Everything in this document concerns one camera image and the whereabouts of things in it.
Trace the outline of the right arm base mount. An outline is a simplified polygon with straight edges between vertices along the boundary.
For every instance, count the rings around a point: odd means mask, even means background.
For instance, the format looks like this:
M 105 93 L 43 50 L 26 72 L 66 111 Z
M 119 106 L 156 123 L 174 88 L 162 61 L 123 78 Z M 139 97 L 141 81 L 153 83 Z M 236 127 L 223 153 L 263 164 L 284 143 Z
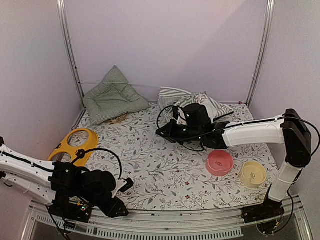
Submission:
M 267 194 L 263 203 L 243 207 L 241 209 L 241 217 L 245 223 L 262 221 L 269 218 L 280 217 L 285 213 L 282 201 L 277 202 L 269 198 Z

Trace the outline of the green striped pet tent fabric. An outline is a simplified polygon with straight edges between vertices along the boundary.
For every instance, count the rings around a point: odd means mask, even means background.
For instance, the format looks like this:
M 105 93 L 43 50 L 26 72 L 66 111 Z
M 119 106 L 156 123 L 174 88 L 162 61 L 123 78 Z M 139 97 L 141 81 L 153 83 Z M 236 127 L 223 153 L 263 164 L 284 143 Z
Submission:
M 212 123 L 234 113 L 230 106 L 215 101 L 205 91 L 192 93 L 179 88 L 161 87 L 157 103 L 161 110 L 168 106 L 184 108 L 190 104 L 203 105 Z

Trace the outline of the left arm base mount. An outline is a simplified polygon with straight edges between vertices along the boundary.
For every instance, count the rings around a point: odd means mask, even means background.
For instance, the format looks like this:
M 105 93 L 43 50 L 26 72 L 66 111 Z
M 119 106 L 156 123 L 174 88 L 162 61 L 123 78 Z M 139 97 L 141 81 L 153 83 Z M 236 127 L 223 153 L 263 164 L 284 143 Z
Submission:
M 54 203 L 50 205 L 48 209 L 50 214 L 61 217 L 63 220 L 72 220 L 82 223 L 88 223 L 92 214 L 92 208 L 82 203 Z

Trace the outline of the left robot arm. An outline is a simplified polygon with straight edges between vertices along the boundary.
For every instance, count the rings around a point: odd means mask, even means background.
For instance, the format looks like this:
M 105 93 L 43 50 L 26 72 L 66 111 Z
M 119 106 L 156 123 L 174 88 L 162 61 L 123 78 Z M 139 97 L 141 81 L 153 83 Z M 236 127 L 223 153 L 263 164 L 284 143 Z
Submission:
M 115 177 L 109 171 L 76 166 L 88 150 L 76 152 L 72 162 L 43 161 L 8 148 L 0 141 L 0 180 L 30 194 L 48 207 L 48 213 L 64 220 L 87 223 L 93 207 L 109 218 L 129 214 L 117 193 L 133 186 L 130 178 Z

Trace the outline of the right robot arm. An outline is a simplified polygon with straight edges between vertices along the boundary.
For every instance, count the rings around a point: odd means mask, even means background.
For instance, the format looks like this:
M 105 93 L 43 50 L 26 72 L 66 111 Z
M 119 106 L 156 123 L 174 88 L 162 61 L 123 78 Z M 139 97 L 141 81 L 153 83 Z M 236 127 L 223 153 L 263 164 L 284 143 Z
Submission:
M 156 130 L 158 136 L 172 143 L 199 142 L 203 147 L 215 150 L 253 144 L 284 146 L 285 159 L 269 187 L 267 200 L 258 208 L 262 218 L 269 218 L 278 210 L 278 203 L 315 153 L 309 130 L 313 124 L 302 119 L 292 108 L 282 115 L 260 120 L 212 122 L 204 105 L 192 103 L 182 108 L 184 124 L 178 123 L 178 107 L 172 106 L 172 110 L 173 118 Z

